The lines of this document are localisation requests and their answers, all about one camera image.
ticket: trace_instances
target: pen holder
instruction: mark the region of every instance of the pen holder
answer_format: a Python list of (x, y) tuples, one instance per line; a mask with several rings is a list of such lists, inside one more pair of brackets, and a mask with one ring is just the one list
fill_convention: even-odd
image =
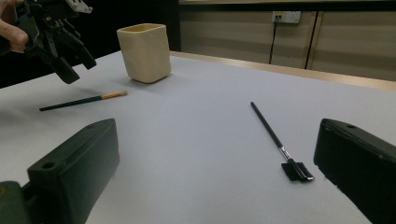
[(153, 83), (171, 73), (166, 26), (143, 23), (117, 30), (122, 58), (128, 76), (143, 83)]

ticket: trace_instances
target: electrical socket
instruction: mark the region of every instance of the electrical socket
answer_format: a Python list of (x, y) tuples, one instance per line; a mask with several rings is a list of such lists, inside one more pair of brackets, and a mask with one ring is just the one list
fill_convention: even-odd
[(277, 22), (299, 23), (301, 11), (273, 11), (272, 22), (275, 22), (276, 17), (279, 17)]

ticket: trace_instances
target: paintbrush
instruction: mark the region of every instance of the paintbrush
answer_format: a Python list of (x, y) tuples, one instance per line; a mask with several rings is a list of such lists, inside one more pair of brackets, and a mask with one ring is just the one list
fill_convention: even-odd
[(271, 129), (270, 125), (265, 120), (265, 118), (262, 115), (262, 113), (260, 112), (259, 108), (257, 108), (257, 106), (253, 102), (251, 102), (250, 104), (253, 107), (256, 114), (259, 116), (259, 119), (262, 121), (262, 124), (265, 126), (267, 131), (270, 133), (271, 137), (275, 141), (279, 150), (285, 156), (288, 163), (282, 163), (281, 165), (282, 165), (282, 168), (285, 171), (286, 175), (288, 176), (289, 180), (291, 180), (291, 181), (313, 180), (314, 177), (311, 175), (311, 173), (309, 173), (309, 171), (306, 169), (305, 165), (302, 162), (295, 162), (294, 159), (288, 153), (288, 151), (286, 151), (286, 149), (283, 147), (280, 140), (276, 137), (276, 134), (274, 133), (274, 131)]
[(90, 102), (101, 101), (101, 100), (110, 99), (110, 98), (114, 98), (114, 97), (118, 97), (118, 96), (124, 96), (127, 94), (128, 94), (127, 91), (116, 91), (116, 92), (112, 92), (109, 94), (93, 96), (93, 97), (76, 100), (76, 101), (71, 101), (71, 102), (67, 102), (67, 103), (63, 103), (63, 104), (59, 104), (59, 105), (46, 106), (46, 107), (40, 108), (39, 110), (46, 111), (46, 110), (62, 108), (62, 107), (70, 106), (70, 105), (82, 105), (82, 104), (87, 104)]

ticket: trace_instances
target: dark background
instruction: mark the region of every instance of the dark background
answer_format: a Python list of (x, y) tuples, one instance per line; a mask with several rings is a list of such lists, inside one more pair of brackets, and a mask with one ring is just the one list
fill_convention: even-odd
[[(170, 50), (180, 50), (178, 0), (84, 0), (93, 8), (91, 14), (80, 13), (69, 19), (81, 34), (81, 40), (94, 58), (120, 50), (116, 31), (139, 23), (166, 25)], [(73, 66), (80, 62), (62, 52)], [(0, 57), (0, 88), (51, 74), (49, 66), (38, 57), (29, 60), (24, 54), (10, 52)]]

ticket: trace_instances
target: white table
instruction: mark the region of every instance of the white table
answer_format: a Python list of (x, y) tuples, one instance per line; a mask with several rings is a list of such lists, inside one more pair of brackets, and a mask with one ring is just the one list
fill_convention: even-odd
[[(394, 83), (173, 55), (172, 75), (151, 85), (130, 80), (116, 52), (91, 70), (75, 67), (81, 79), (71, 85), (49, 75), (0, 90), (0, 181), (24, 185), (35, 161), (86, 125), (114, 118), (120, 166), (87, 223), (369, 223), (313, 156), (324, 118), (396, 145)], [(129, 94), (38, 111), (122, 90)], [(251, 101), (313, 182), (287, 179)]]

